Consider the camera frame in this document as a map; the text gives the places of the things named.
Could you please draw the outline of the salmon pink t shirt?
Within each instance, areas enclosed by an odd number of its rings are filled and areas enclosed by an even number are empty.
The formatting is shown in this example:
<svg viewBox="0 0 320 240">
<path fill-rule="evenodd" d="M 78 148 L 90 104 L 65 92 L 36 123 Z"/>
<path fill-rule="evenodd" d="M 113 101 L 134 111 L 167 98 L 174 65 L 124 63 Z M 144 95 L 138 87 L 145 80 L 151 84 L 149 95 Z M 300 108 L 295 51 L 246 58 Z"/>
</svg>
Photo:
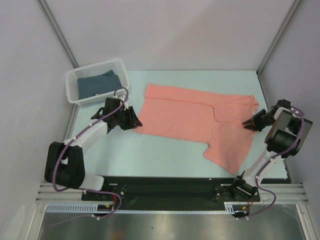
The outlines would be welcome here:
<svg viewBox="0 0 320 240">
<path fill-rule="evenodd" d="M 243 127 L 259 108 L 254 95 L 149 84 L 135 132 L 207 144 L 203 156 L 236 175 L 255 132 Z"/>
</svg>

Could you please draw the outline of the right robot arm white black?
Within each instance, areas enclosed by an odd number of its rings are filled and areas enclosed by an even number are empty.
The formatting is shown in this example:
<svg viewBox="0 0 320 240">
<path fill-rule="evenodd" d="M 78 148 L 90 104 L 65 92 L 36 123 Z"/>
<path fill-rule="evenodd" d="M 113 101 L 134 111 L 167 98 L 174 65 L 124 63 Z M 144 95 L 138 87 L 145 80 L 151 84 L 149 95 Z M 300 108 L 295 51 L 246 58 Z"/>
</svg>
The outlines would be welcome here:
<svg viewBox="0 0 320 240">
<path fill-rule="evenodd" d="M 267 173 L 301 150 L 313 122 L 306 119 L 290 101 L 281 99 L 269 111 L 263 109 L 242 124 L 245 129 L 256 132 L 268 126 L 271 129 L 264 140 L 266 148 L 263 153 L 249 169 L 234 179 L 228 189 L 231 198 L 237 202 L 258 198 L 260 184 Z"/>
</svg>

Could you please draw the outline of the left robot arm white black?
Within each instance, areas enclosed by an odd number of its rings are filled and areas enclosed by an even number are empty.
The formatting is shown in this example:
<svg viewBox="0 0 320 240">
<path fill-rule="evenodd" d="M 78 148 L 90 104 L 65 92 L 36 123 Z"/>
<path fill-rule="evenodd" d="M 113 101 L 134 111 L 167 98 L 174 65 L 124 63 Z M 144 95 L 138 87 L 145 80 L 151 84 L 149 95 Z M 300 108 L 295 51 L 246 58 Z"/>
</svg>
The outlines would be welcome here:
<svg viewBox="0 0 320 240">
<path fill-rule="evenodd" d="M 90 190 L 98 199 L 107 199 L 111 188 L 105 184 L 105 177 L 86 171 L 85 153 L 116 127 L 126 131 L 142 126 L 126 98 L 107 98 L 104 106 L 90 118 L 81 132 L 63 142 L 54 141 L 49 145 L 45 181 L 52 183 L 58 192 L 67 189 Z"/>
</svg>

